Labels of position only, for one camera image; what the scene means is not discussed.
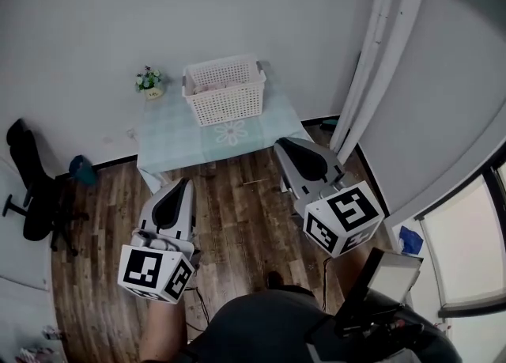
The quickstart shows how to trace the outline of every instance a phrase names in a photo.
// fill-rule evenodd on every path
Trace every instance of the floor plank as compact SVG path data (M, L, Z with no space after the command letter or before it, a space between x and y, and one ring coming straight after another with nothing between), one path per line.
M309 127L309 134L328 145L330 133ZM346 163L358 179L367 179L356 154ZM121 246L130 241L149 189L135 163L98 172L98 184L75 190L76 211L89 221L75 221L70 232L79 256L64 244L52 254L53 290L59 328L66 334L66 356L72 362L137 361L147 301L116 285ZM277 270L286 284L311 289L323 303L320 248L308 241L290 218L292 203L279 189L272 149L232 159L166 172L194 181L197 199L195 243L203 251L201 268L190 284L197 286L212 317L229 300L265 288L265 277ZM387 247L383 228L366 245L334 259L327 271L327 311L335 314L343 293L372 248ZM204 329L206 320L195 291L184 294L187 322ZM198 331L188 328L189 338Z

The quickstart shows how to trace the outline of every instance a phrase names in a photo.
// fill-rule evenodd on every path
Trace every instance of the light blue tablecloth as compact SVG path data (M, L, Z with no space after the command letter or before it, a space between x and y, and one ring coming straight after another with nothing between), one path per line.
M267 148L281 137L310 139L279 84L266 76L263 113L257 117L200 127L180 86L146 101L138 169L153 175Z

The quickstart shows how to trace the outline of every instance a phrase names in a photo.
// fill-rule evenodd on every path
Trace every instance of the person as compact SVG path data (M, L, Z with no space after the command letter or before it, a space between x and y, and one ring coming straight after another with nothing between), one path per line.
M320 308L313 293L296 285L283 285L277 272L268 274L266 287L265 291L228 302L212 318L204 332L188 345L184 303L150 301L140 345L141 361L319 361L319 356L315 357L310 352L304 336L328 315ZM325 357L322 361L342 361L344 343L331 328L319 335L314 344L318 346L318 355ZM418 354L418 357L412 351L404 350L393 357L395 360L386 361L460 361L456 353L440 354L437 348L435 352L434 347L426 354Z

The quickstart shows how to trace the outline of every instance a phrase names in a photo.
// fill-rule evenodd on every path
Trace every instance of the laundry basket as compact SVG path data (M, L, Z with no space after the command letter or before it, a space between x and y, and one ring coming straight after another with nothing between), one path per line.
M196 86L238 82L225 89L194 93ZM239 55L189 65L183 75L183 97L201 127L262 114L266 75L255 55Z

